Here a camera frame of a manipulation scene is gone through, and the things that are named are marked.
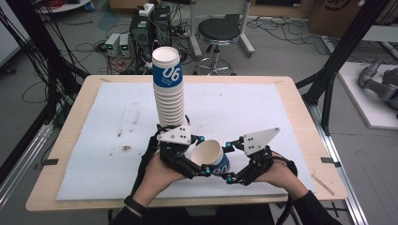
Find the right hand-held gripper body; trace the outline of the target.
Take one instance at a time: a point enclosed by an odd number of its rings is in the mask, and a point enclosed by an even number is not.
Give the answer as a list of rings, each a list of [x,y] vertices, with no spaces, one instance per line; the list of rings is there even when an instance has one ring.
[[[265,173],[273,164],[268,144],[278,135],[278,127],[244,134],[235,142],[235,148],[242,150],[249,158],[248,165],[237,173],[237,181],[248,186]]]

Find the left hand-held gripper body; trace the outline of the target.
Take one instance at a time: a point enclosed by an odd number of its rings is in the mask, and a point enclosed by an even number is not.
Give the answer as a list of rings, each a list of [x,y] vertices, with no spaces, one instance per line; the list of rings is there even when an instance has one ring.
[[[189,179],[201,171],[200,166],[185,156],[185,152],[196,142],[189,124],[161,127],[156,138],[159,142],[160,158],[166,166]]]

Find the blue white paper cup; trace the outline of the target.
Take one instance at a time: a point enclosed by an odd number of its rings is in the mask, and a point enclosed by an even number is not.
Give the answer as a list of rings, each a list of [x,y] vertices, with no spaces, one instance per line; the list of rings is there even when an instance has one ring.
[[[200,166],[214,166],[211,170],[214,175],[222,175],[230,170],[229,158],[215,140],[207,140],[196,145],[191,152],[191,161]]]

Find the dark wire cup holder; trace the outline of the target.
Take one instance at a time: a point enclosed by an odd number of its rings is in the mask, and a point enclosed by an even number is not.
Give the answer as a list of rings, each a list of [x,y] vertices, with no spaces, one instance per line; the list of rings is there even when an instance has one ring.
[[[182,125],[185,125],[185,124],[190,124],[190,118],[189,118],[189,116],[188,115],[184,115],[184,119],[183,119],[183,123],[181,124],[181,125],[176,125],[176,126],[161,126],[160,124],[157,124],[156,126],[157,126],[157,132],[158,132],[158,134],[160,134],[160,133],[162,133],[162,132],[167,132],[167,131],[170,131],[170,130],[172,130],[172,129],[174,129],[174,128],[178,128],[178,127],[181,127]]]

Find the stack of paper cups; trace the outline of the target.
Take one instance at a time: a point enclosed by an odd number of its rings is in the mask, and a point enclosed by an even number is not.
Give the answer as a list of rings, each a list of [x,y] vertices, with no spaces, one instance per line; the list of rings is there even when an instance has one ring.
[[[180,56],[173,47],[152,53],[153,89],[162,127],[178,127],[185,120],[184,82]]]

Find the person's right hand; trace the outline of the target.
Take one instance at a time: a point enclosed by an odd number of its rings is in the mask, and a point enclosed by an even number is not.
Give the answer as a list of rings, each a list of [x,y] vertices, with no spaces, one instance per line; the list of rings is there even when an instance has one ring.
[[[274,159],[269,170],[257,177],[255,182],[266,182],[274,187],[282,188],[293,200],[298,200],[309,192],[309,189],[279,159]]]

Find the person's left hand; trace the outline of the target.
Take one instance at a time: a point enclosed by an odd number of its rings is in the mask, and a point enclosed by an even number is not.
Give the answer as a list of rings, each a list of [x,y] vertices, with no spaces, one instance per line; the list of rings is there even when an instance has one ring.
[[[160,193],[175,181],[183,179],[185,176],[167,167],[161,161],[160,154],[156,153],[149,161],[143,181],[132,198],[142,206],[148,207]]]

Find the white table mat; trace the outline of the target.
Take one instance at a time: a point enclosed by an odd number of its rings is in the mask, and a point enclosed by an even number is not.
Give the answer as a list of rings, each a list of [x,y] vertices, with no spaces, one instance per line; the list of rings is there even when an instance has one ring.
[[[184,88],[192,134],[226,144],[277,128],[270,148],[294,161],[299,180],[314,188],[276,85],[187,83]],[[69,157],[57,200],[125,198],[158,122],[151,83],[102,84]]]

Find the thin wooden stick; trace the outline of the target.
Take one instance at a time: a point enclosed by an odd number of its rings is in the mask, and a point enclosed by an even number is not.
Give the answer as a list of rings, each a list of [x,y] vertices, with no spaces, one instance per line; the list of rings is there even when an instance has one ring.
[[[334,191],[333,191],[331,188],[329,188],[329,187],[328,187],[322,180],[320,180],[317,176],[315,176],[315,175],[312,174],[312,178],[313,178],[314,181],[315,181],[316,183],[318,183],[323,189],[325,189],[330,195],[332,195],[332,196],[335,195]]]

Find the black tape piece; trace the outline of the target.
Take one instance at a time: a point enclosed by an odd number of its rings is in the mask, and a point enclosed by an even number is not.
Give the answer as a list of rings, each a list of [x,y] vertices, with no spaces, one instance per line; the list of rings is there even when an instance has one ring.
[[[34,170],[41,171],[44,166],[49,166],[49,165],[57,165],[59,158],[51,158],[51,159],[45,159],[44,161],[37,163],[34,166]]]
[[[322,157],[322,163],[333,164],[336,168],[341,167],[341,163],[339,161],[334,161],[332,157]]]

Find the black round stool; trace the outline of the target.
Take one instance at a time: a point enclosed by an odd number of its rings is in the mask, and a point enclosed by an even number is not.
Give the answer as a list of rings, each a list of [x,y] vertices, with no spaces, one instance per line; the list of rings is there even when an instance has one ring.
[[[234,76],[232,66],[220,58],[220,47],[239,40],[237,24],[227,19],[211,18],[199,23],[197,33],[200,39],[208,43],[207,52],[213,51],[213,54],[197,63],[193,74]]]

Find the grey bench power supply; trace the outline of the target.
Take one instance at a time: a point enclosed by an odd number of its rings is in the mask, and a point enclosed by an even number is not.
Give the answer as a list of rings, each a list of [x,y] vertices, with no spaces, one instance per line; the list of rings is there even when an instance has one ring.
[[[120,53],[120,35],[118,33],[111,34],[105,41],[105,47],[110,57],[117,57]]]
[[[130,50],[130,36],[128,34],[121,34],[120,35],[120,51],[123,57],[131,57],[131,50]]]

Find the white floor board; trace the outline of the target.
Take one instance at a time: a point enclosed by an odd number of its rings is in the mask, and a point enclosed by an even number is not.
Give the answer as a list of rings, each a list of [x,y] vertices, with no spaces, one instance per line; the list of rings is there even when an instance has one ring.
[[[398,111],[390,108],[376,93],[359,87],[360,73],[366,67],[365,63],[347,62],[339,71],[339,79],[369,128],[398,130]]]

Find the black computer tower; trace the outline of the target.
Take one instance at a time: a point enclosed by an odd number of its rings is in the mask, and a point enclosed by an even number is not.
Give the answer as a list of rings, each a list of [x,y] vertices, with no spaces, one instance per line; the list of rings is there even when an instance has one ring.
[[[169,6],[154,6],[149,16],[141,15],[143,7],[136,8],[131,16],[130,36],[137,59],[149,62],[152,52],[163,46],[171,46]]]

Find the white power strip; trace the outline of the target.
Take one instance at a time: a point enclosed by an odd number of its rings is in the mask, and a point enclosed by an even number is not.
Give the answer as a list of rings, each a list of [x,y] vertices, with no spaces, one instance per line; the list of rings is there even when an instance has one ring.
[[[144,17],[149,17],[152,11],[154,10],[155,5],[146,3],[143,9],[139,10],[139,15]]]

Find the cardboard box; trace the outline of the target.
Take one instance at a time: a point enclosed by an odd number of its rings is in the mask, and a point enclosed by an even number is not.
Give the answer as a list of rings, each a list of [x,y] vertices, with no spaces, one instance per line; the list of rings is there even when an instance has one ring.
[[[308,19],[308,30],[312,34],[341,38],[351,25],[363,25],[375,9],[367,10],[359,17],[368,0],[315,0]]]

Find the aluminium rail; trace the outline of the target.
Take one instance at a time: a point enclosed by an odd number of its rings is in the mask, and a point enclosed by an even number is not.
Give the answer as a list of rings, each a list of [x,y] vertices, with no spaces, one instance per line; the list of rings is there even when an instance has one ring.
[[[54,129],[54,123],[42,125],[31,138],[25,138],[27,144],[22,147],[22,154],[12,166],[9,174],[0,185],[0,211],[5,207],[15,188],[22,181],[29,167],[45,145]]]
[[[314,120],[316,129],[329,152],[332,162],[337,169],[338,174],[342,178],[345,189],[347,190],[347,198],[344,200],[348,213],[353,221],[354,225],[369,225],[367,218],[361,208],[360,202],[356,196],[355,190],[353,189],[348,175],[344,169],[344,164],[341,161],[337,148],[330,136],[327,135],[326,131],[321,127],[321,112],[317,106],[307,105],[307,110],[310,116]]]

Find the white metal stand frame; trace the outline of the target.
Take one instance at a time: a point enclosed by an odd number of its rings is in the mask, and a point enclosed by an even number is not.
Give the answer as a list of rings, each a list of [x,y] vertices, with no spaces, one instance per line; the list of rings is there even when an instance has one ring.
[[[246,31],[246,24],[249,17],[250,7],[252,5],[253,0],[244,0],[244,5],[242,9],[242,18],[240,22],[240,35],[239,40],[245,47],[246,51],[248,52],[249,56],[252,56],[255,53],[255,49],[249,39],[247,38],[245,31]],[[197,25],[195,24],[195,7],[196,7],[196,0],[190,0],[190,30],[188,31],[189,41],[194,53],[194,58],[199,59],[202,57],[202,51],[200,49],[199,43],[196,38],[195,29]]]

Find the black metal frame post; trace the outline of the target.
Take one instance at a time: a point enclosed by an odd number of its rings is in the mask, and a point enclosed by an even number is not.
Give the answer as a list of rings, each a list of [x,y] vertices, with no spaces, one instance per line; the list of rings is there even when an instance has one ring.
[[[325,65],[314,75],[296,83],[297,89],[310,85],[309,90],[302,95],[302,99],[311,106],[316,106],[319,98],[324,96],[320,125],[328,136],[335,78],[389,2],[390,0],[365,0],[360,12],[348,26]]]

